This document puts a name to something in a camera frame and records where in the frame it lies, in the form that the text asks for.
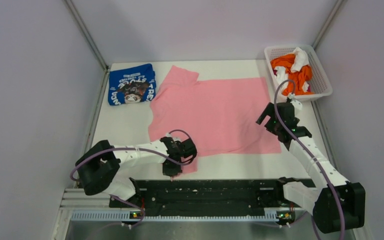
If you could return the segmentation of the pink t-shirt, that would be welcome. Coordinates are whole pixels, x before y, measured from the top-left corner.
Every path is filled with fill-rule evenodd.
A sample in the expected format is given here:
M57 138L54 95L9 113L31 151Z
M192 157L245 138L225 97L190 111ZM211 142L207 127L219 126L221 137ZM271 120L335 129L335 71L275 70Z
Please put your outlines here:
M187 132L199 158L220 154L279 154L277 137L257 124L270 102L264 77L199 80L172 66L150 103L151 141Z

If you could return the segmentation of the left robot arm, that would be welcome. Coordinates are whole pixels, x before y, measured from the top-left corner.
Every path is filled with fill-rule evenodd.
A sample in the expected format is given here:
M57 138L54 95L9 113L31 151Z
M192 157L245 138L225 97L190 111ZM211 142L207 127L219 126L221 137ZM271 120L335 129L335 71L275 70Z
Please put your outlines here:
M167 135L149 143L125 146L101 140L75 162L70 178L81 184L87 196L105 193L134 207L140 202L141 194L134 179L124 176L123 170L162 164L163 175L174 177L197 155L191 138L180 141Z

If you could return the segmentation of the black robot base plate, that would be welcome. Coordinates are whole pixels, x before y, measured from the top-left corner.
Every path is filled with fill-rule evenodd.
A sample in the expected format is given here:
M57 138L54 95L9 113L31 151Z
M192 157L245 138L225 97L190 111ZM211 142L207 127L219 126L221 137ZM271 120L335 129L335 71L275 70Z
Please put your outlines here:
M287 227L306 212L296 203L276 196L277 180L137 180L135 194L123 201L111 197L111 208L138 208L132 219L145 216L202 221L247 219Z

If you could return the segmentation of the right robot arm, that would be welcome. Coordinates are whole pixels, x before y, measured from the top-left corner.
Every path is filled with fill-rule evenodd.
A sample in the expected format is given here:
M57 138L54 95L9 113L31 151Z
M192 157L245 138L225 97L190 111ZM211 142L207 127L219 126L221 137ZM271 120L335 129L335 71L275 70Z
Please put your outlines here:
M265 118L266 130L299 161L315 186L311 189L296 178L281 177L274 187L274 202L279 206L292 202L301 207L324 234L363 227L365 188L349 181L324 156L310 131L298 125L295 106L291 102L270 102L256 123L262 124Z

